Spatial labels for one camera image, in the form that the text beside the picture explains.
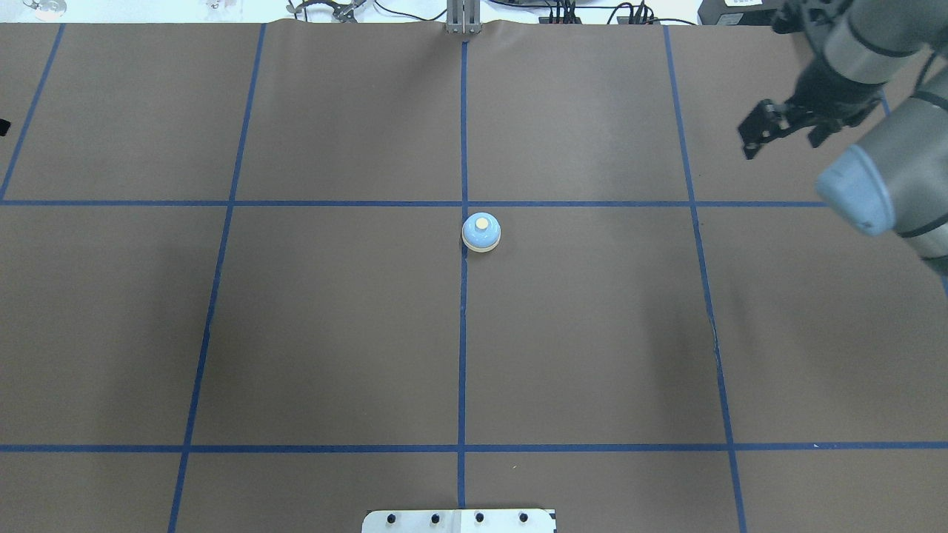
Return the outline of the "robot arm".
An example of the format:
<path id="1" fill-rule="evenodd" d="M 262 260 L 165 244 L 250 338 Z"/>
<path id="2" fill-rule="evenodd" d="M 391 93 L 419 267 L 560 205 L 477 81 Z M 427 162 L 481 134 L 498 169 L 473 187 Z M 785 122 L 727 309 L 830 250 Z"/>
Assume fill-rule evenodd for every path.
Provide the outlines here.
<path id="1" fill-rule="evenodd" d="M 747 159 L 799 130 L 819 147 L 863 124 L 883 88 L 925 47 L 946 55 L 944 1 L 786 1 L 771 27 L 803 33 L 813 57 L 791 97 L 759 101 L 738 125 Z M 946 102 L 945 70 L 918 78 L 909 97 L 815 183 L 820 199 L 857 232 L 897 234 L 939 276 L 947 263 Z"/>

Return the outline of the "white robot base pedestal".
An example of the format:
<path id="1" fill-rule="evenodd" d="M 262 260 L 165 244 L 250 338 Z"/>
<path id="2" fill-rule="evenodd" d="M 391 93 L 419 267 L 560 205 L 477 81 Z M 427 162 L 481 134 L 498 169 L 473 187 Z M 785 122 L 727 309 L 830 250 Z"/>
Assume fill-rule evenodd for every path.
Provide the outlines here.
<path id="1" fill-rule="evenodd" d="M 556 532 L 554 510 L 425 509 L 376 510 L 361 524 L 362 532 Z"/>

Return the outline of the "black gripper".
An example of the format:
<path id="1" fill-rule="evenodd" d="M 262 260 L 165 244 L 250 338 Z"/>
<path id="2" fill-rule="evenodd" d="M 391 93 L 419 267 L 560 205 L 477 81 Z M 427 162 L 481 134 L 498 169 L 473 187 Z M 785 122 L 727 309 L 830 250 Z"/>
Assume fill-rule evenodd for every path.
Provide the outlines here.
<path id="1" fill-rule="evenodd" d="M 761 100 L 738 125 L 742 152 L 752 161 L 776 139 L 812 126 L 808 142 L 819 148 L 844 126 L 858 126 L 881 100 L 881 84 L 851 81 L 827 63 L 810 63 L 785 102 Z"/>

